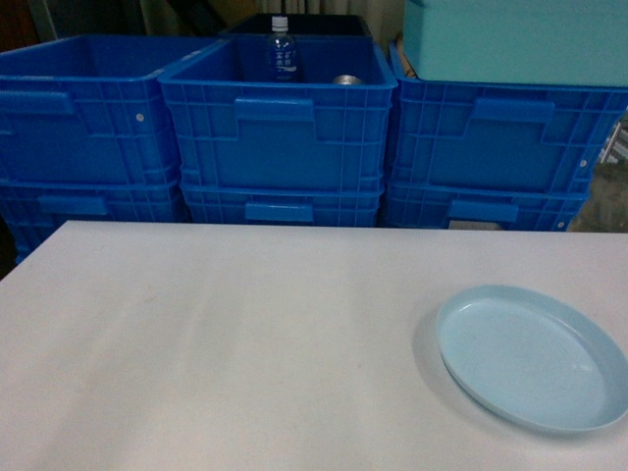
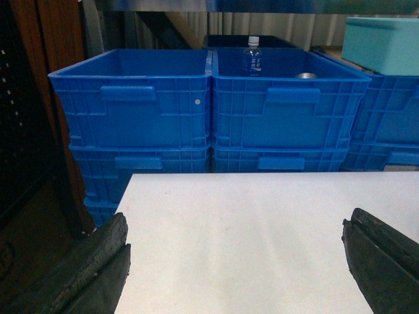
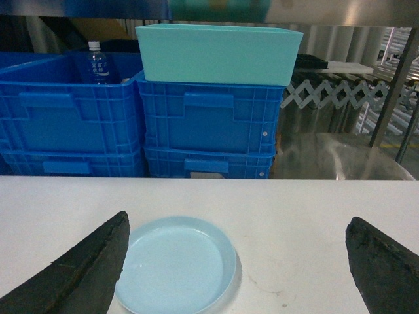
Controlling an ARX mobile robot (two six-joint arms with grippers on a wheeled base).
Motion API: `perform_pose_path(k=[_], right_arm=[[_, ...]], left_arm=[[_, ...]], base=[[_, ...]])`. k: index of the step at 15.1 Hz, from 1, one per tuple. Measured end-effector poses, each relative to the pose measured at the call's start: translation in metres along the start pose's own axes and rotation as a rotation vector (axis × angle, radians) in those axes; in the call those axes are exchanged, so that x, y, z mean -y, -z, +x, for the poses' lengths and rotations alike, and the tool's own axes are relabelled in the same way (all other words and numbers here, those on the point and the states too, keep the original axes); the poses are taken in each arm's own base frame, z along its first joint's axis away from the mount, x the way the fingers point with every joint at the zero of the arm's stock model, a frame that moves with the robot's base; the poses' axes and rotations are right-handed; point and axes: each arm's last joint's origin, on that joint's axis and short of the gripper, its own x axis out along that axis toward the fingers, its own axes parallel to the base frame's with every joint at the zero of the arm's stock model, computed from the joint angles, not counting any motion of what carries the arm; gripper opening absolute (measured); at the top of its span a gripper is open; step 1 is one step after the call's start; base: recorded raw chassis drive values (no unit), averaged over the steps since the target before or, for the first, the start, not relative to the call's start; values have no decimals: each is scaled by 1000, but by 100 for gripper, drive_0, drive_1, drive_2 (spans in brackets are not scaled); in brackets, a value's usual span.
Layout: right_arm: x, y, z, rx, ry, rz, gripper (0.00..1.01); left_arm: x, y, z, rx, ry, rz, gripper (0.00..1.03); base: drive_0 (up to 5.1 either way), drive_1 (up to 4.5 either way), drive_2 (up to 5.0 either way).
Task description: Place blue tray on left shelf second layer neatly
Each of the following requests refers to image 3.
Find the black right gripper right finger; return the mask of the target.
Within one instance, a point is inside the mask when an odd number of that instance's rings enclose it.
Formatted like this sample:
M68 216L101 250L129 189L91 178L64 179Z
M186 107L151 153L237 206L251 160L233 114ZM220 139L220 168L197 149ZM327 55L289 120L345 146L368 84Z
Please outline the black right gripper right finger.
M369 313L418 313L418 255L360 217L345 239L350 273Z

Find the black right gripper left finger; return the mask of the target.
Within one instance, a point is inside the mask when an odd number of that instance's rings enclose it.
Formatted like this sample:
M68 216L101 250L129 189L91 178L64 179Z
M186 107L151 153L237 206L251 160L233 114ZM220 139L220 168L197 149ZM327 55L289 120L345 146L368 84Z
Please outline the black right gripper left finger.
M117 213L49 266L1 297L2 313L107 313L128 249Z

